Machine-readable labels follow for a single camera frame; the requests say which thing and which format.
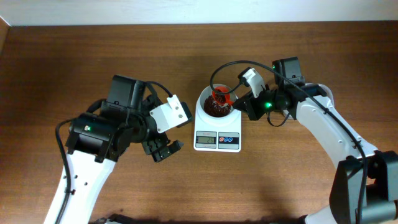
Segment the orange measuring scoop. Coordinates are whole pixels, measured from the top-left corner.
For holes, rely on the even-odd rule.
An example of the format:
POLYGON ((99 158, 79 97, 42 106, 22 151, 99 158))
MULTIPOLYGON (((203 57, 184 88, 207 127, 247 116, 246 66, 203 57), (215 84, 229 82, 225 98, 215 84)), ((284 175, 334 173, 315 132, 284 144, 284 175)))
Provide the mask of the orange measuring scoop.
POLYGON ((233 101, 231 100, 229 88, 226 86, 218 86, 215 88, 215 90, 212 91, 212 97, 215 100, 215 102, 220 105, 220 106, 231 106, 233 104, 233 101))

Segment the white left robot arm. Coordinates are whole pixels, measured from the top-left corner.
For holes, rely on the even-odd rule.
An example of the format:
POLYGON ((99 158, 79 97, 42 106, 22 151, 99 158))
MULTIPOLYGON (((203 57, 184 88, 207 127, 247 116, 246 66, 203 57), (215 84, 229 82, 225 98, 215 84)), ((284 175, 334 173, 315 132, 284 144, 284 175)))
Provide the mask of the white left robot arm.
POLYGON ((154 162, 179 151, 183 142, 171 141, 166 131, 190 122, 192 114, 176 95, 161 102, 157 95, 94 102, 84 113, 68 120, 69 137, 55 136, 63 170, 46 223, 88 223, 98 195, 119 158, 131 144, 141 144, 154 162))

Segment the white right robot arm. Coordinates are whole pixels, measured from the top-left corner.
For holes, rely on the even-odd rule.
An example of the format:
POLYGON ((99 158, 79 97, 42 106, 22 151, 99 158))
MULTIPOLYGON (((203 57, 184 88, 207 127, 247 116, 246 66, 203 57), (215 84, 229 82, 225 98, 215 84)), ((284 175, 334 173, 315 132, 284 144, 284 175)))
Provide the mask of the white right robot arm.
POLYGON ((255 70, 256 62, 238 78, 250 91, 233 103, 249 119, 285 111, 306 127, 336 168, 329 204, 299 223, 382 223, 397 219, 397 154, 382 152, 364 140, 337 112, 329 89, 306 83, 296 57, 276 60, 269 71, 271 90, 255 70))

